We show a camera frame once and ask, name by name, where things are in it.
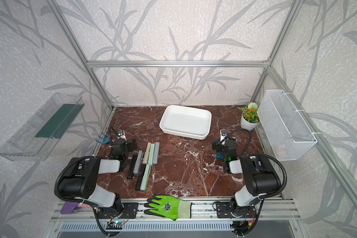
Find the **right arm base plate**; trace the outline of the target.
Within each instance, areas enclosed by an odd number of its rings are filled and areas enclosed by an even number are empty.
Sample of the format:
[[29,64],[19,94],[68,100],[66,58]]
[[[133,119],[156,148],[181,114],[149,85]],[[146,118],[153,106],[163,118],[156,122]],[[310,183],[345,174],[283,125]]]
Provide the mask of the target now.
[[233,202],[220,202],[213,203],[214,209],[217,212],[217,218],[242,218],[242,219],[255,219],[257,213],[254,206],[237,206]]

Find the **white rectangular storage box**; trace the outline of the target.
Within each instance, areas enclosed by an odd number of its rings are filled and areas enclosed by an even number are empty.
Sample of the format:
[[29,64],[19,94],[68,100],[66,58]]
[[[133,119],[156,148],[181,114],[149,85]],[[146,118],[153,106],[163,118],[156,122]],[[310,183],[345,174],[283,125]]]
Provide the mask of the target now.
[[208,110],[169,105],[159,126],[166,134],[204,140],[210,133],[211,121],[212,113]]

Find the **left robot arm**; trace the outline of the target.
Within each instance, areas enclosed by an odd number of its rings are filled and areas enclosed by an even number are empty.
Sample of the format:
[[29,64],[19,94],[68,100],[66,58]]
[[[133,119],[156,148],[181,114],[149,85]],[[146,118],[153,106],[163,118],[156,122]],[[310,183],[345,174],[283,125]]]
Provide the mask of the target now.
[[122,172],[128,163],[129,153],[137,149],[136,140],[123,138],[112,143],[110,156],[75,157],[59,174],[54,187],[55,195],[66,202],[91,206],[98,219],[134,219],[137,203],[122,203],[119,194],[110,192],[97,184],[101,174]]

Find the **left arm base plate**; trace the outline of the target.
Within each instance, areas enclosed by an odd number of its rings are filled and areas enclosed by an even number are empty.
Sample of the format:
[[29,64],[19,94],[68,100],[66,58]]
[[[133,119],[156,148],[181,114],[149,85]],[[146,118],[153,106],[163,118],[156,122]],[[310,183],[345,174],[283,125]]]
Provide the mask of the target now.
[[122,206],[100,208],[97,212],[99,219],[135,219],[138,211],[137,202],[126,202]]

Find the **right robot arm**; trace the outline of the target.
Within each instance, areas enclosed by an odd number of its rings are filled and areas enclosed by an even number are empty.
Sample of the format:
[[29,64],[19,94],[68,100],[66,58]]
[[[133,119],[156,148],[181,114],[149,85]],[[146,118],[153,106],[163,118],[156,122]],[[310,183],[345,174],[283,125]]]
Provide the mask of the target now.
[[215,202],[218,218],[258,218],[264,199],[277,196],[287,185],[284,166],[266,154],[237,156],[237,143],[231,139],[217,139],[212,149],[223,158],[224,169],[231,174],[242,174],[245,185],[229,202]]

